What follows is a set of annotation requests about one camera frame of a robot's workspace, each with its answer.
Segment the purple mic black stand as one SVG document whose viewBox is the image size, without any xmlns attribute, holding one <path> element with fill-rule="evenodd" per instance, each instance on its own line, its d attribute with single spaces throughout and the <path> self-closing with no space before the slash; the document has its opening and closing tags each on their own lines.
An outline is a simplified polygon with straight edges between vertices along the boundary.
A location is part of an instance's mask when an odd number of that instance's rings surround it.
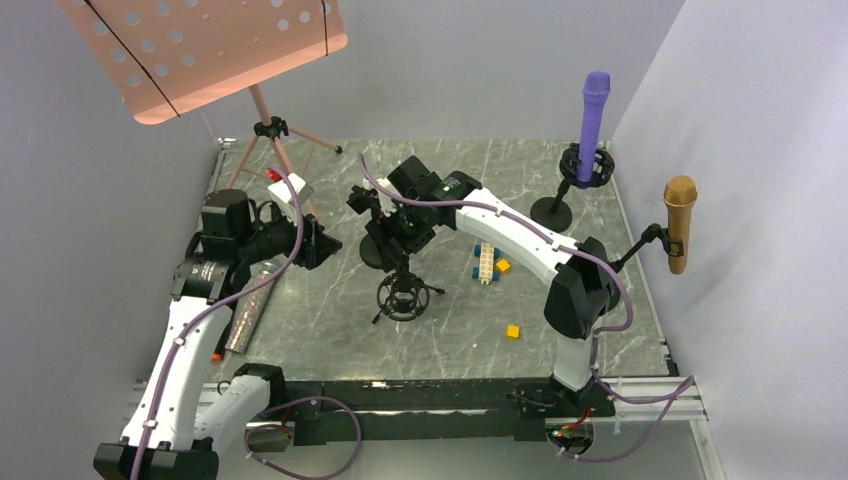
<svg viewBox="0 0 848 480">
<path fill-rule="evenodd" d="M 593 189 L 606 185 L 614 172 L 615 161 L 610 153 L 601 147 L 597 147 L 589 157 L 591 166 L 588 181 L 579 180 L 578 168 L 581 164 L 579 158 L 580 145 L 571 143 L 566 148 L 559 161 L 559 170 L 562 174 L 557 193 L 554 197 L 542 197 L 536 200 L 530 211 L 530 218 L 542 225 L 544 228 L 554 232 L 564 232 L 572 222 L 572 211 L 564 197 L 572 187 L 579 189 Z"/>
</svg>

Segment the black microphone with orange end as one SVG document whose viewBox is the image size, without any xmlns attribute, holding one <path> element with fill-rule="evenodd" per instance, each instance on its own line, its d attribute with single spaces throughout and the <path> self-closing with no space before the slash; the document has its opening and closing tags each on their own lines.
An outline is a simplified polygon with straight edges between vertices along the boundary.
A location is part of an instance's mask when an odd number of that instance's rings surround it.
<svg viewBox="0 0 848 480">
<path fill-rule="evenodd" d="M 211 355 L 211 362 L 214 364 L 220 363 L 223 361 L 223 357 L 226 353 L 225 345 L 227 338 L 224 335 L 221 335 L 215 345 L 213 353 Z"/>
</svg>

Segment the purple microphone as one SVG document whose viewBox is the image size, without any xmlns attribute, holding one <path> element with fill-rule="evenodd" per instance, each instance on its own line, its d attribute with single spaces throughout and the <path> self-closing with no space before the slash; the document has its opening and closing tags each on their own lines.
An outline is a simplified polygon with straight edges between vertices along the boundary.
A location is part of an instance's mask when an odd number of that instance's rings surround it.
<svg viewBox="0 0 848 480">
<path fill-rule="evenodd" d="M 579 140 L 577 179 L 588 183 L 593 175 L 603 111 L 611 91 L 611 77 L 605 71 L 590 72 L 583 87 L 583 116 Z"/>
</svg>

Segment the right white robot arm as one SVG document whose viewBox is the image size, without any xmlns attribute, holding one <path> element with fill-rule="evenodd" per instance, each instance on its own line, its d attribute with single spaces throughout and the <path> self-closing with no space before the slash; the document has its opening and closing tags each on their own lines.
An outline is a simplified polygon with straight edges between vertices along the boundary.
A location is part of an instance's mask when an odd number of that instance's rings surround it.
<svg viewBox="0 0 848 480">
<path fill-rule="evenodd" d="M 602 244 L 579 242 L 543 227 L 462 172 L 412 198 L 382 186 L 364 155 L 357 161 L 373 189 L 396 204 L 395 216 L 410 217 L 416 228 L 445 226 L 490 242 L 539 279 L 547 289 L 544 317 L 557 333 L 553 405 L 569 416 L 586 407 L 591 398 L 587 385 L 597 374 L 597 338 L 606 330 L 601 317 L 619 299 L 626 318 L 633 318 L 630 295 Z"/>
</svg>

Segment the black tripod mic stand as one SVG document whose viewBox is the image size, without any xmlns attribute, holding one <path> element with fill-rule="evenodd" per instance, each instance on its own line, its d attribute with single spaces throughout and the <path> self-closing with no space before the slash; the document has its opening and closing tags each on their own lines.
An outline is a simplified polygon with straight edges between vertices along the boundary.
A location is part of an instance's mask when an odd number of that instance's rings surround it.
<svg viewBox="0 0 848 480">
<path fill-rule="evenodd" d="M 401 323 L 415 320 L 427 310 L 432 293 L 443 295 L 445 290 L 428 285 L 411 272 L 408 264 L 403 264 L 378 285 L 378 311 L 371 323 L 377 324 L 382 317 Z"/>
</svg>

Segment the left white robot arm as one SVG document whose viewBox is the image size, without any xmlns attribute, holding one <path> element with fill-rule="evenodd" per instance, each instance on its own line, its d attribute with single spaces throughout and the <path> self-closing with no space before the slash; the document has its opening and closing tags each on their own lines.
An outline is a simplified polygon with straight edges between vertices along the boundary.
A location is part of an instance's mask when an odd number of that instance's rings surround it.
<svg viewBox="0 0 848 480">
<path fill-rule="evenodd" d="M 212 356 L 232 326 L 251 268 L 279 255 L 314 269 L 338 252 L 302 210 L 308 186 L 268 188 L 271 214 L 239 189 L 209 194 L 201 227 L 176 267 L 164 341 L 145 392 L 115 443 L 102 443 L 93 459 L 104 479 L 214 479 L 220 457 L 258 416 L 279 417 L 287 406 L 281 368 L 248 363 L 204 412 L 198 410 Z"/>
</svg>

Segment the rhinestone silver microphone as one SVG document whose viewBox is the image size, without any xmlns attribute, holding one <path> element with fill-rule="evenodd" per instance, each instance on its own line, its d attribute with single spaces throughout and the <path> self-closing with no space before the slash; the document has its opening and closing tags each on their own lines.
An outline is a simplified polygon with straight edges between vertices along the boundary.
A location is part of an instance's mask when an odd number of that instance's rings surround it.
<svg viewBox="0 0 848 480">
<path fill-rule="evenodd" d="M 276 260 L 266 260 L 253 266 L 251 270 L 252 277 L 246 288 L 250 289 L 255 285 L 265 282 L 273 276 L 280 266 L 281 263 Z M 229 337 L 225 345 L 226 351 L 236 354 L 245 354 L 247 352 L 274 284 L 275 281 L 271 281 L 262 288 L 253 290 L 250 294 L 238 300 Z"/>
</svg>

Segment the black round-base desk mic stand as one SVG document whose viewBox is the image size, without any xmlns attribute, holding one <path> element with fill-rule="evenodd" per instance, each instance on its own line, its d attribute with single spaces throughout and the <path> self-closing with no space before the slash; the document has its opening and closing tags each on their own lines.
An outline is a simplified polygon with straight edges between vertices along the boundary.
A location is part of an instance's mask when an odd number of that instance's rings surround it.
<svg viewBox="0 0 848 480">
<path fill-rule="evenodd" d="M 347 205 L 357 214 L 369 215 L 365 234 L 359 243 L 359 256 L 370 268 L 391 272 L 396 262 L 389 252 L 389 237 L 385 229 L 385 218 L 377 191 L 360 185 L 351 187 Z"/>
</svg>

